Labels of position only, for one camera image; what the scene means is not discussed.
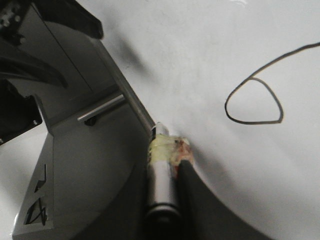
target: black machine part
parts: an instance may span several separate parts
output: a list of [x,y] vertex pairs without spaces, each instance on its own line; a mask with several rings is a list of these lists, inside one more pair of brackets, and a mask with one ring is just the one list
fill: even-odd
[[8,80],[0,79],[0,145],[41,122],[34,98],[21,96]]
[[181,162],[178,170],[183,226],[172,229],[165,217],[158,221],[158,226],[150,226],[144,218],[147,211],[146,182],[147,166],[140,161],[111,204],[73,240],[271,240],[218,200],[186,160]]
[[0,79],[19,78],[68,86],[64,76],[49,64],[21,51],[27,41],[19,28],[34,3],[44,21],[65,25],[92,38],[101,39],[101,22],[75,0],[4,0],[0,2]]

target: screw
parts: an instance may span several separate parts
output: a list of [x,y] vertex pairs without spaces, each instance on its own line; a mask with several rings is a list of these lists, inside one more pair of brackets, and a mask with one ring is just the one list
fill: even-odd
[[3,26],[9,27],[9,26],[10,26],[10,22],[9,22],[8,20],[5,20],[5,21],[3,22]]
[[27,41],[27,39],[26,39],[25,37],[22,36],[22,37],[20,38],[20,43],[21,43],[21,44],[24,44],[26,41]]
[[21,21],[21,17],[19,15],[14,17],[14,20],[18,23]]

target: silver cylinder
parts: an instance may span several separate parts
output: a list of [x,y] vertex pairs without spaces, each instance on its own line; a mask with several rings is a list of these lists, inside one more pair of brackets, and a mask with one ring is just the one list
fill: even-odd
[[148,196],[150,208],[166,205],[178,208],[176,179],[168,161],[157,161],[148,165]]

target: white surface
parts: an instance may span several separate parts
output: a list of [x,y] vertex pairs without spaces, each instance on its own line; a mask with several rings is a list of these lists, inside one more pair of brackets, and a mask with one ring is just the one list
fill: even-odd
[[0,240],[11,240],[48,130],[45,122],[0,146]]
[[[318,0],[79,2],[103,22],[104,45],[153,119],[190,139],[197,171],[228,207],[275,239],[320,239],[320,47],[257,75],[281,102],[281,124],[239,124],[224,110],[254,71],[320,42]],[[278,116],[249,92],[231,114]]]

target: metal bar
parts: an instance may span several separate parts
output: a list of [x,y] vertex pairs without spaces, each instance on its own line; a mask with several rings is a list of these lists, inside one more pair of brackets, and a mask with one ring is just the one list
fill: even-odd
[[77,120],[79,122],[84,122],[84,121],[86,121],[86,120],[88,120],[88,119],[90,119],[90,118],[92,118],[102,112],[109,110],[110,108],[112,108],[118,104],[123,103],[125,100],[126,99],[125,99],[124,95],[120,94],[119,96],[116,96],[115,98],[111,99],[110,101],[107,101],[106,103],[92,109],[91,111],[83,114],[82,116],[79,116],[77,118]]
[[138,117],[139,121],[144,127],[146,133],[149,135],[151,133],[152,128],[155,126],[155,122],[147,112],[145,106],[141,103],[136,93],[131,88],[125,76],[122,74],[122,72],[120,71],[120,69],[118,68],[118,66],[116,65],[116,63],[114,62],[104,45],[101,43],[101,41],[93,38],[90,38],[90,41],[92,42],[102,62],[110,71],[115,82],[119,86],[122,94],[125,96],[133,112]]

